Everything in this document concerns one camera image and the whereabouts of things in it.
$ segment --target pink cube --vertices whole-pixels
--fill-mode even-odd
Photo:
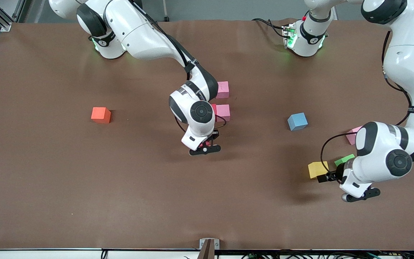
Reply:
[[[216,115],[222,117],[226,121],[230,121],[231,115],[230,115],[230,105],[224,104],[224,105],[216,105],[212,104],[213,111]],[[215,121],[217,122],[223,122],[222,119],[216,117]]]
[[[357,128],[353,128],[353,129],[351,129],[348,133],[351,133],[351,132],[358,132],[358,131],[360,130],[360,128],[361,128],[361,127],[362,127],[362,126],[357,127]],[[350,143],[351,145],[355,144],[355,135],[356,135],[356,134],[346,135],[346,137],[348,138],[348,141],[349,141],[349,143]]]
[[[228,81],[218,82],[218,94],[217,99],[228,98],[230,96],[230,88],[228,86]]]

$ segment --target gray floor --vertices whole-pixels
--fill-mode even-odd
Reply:
[[[251,20],[263,18],[281,20],[301,18],[307,11],[303,0],[167,0],[167,12],[171,21],[179,20]],[[26,23],[76,23],[57,16],[48,0],[32,0],[27,7]],[[163,21],[162,0],[143,0],[143,8],[157,21]],[[359,5],[338,5],[340,20],[363,19]]]

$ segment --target green led light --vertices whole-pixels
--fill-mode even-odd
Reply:
[[[93,44],[95,45],[95,50],[98,51],[97,44],[95,43],[94,39],[92,39]]]
[[[319,49],[322,47],[323,40],[325,40],[325,35],[321,39],[321,44],[319,44]]]
[[[295,45],[295,42],[296,42],[296,40],[298,39],[298,35],[295,33],[290,39],[289,39],[289,41],[288,41],[288,44],[287,44],[287,46],[289,47],[289,48],[293,48],[294,47],[294,45]]]

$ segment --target yellow cube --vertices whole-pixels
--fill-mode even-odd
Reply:
[[[324,161],[323,164],[328,168],[327,161]],[[324,175],[327,173],[327,170],[323,167],[321,162],[312,162],[308,165],[309,169],[309,177],[311,179],[316,178],[318,176]]]

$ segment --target metal bracket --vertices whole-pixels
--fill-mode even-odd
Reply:
[[[9,23],[8,27],[1,27],[0,32],[9,32],[11,27],[12,27],[12,23]]]
[[[217,238],[202,238],[199,239],[199,249],[202,249],[202,246],[206,241],[212,241],[214,250],[220,250],[220,239]]]

